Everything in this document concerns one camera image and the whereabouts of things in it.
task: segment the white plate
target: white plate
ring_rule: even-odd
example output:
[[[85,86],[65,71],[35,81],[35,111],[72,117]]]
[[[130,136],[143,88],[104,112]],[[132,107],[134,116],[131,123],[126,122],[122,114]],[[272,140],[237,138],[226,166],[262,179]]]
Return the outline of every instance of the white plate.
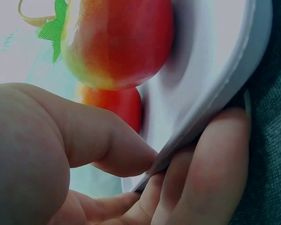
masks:
[[[142,137],[159,152],[152,168],[122,179],[142,190],[167,167],[244,85],[259,64],[272,27],[271,0],[173,0],[177,37],[172,56],[141,87]]]

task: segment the skin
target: skin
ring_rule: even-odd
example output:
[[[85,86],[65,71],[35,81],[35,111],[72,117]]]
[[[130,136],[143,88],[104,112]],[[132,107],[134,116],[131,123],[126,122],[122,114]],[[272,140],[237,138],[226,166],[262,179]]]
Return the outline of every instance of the skin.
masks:
[[[92,199],[68,190],[70,167],[133,176],[156,152],[109,111],[0,85],[0,224],[224,225],[245,187],[248,142],[245,112],[225,110],[142,195]]]

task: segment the dark green fabric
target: dark green fabric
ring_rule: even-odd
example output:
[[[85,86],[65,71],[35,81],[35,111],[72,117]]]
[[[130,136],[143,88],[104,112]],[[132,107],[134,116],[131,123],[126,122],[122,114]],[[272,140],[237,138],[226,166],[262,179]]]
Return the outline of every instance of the dark green fabric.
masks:
[[[248,81],[252,135],[247,188],[232,225],[281,225],[281,0],[267,52]]]

